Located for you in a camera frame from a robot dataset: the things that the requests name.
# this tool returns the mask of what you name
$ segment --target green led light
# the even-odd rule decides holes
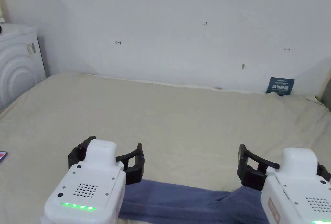
[[[88,207],[88,206],[77,205],[77,204],[69,204],[67,202],[61,202],[61,205],[63,205],[63,206],[69,206],[69,207],[73,207],[73,208],[83,208],[83,209],[86,209],[86,210],[95,210],[94,207]]]
[[[313,224],[331,224],[331,221],[312,221]]]

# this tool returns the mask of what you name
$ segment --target white plastic housing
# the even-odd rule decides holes
[[[41,223],[115,224],[126,180],[123,164],[116,164],[115,150],[113,142],[92,140],[85,160],[70,168],[46,201]]]
[[[267,170],[261,203],[270,224],[331,221],[331,184],[316,175],[313,151],[287,148],[279,170]]]
[[[1,27],[0,111],[46,78],[37,29],[10,23]]]

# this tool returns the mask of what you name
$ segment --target smartphone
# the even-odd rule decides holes
[[[8,152],[0,152],[0,163],[7,156]]]

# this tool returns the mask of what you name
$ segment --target blue card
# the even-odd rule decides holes
[[[276,92],[279,96],[290,95],[294,80],[289,78],[271,77],[267,93]]]
[[[0,152],[0,162],[7,156],[7,152]]]

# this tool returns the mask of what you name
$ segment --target orange label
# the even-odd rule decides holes
[[[275,221],[277,222],[277,224],[279,224],[280,215],[279,215],[275,205],[273,204],[271,198],[269,198],[269,200],[268,200],[268,207],[270,208],[270,211],[272,212],[273,217],[275,218]]]

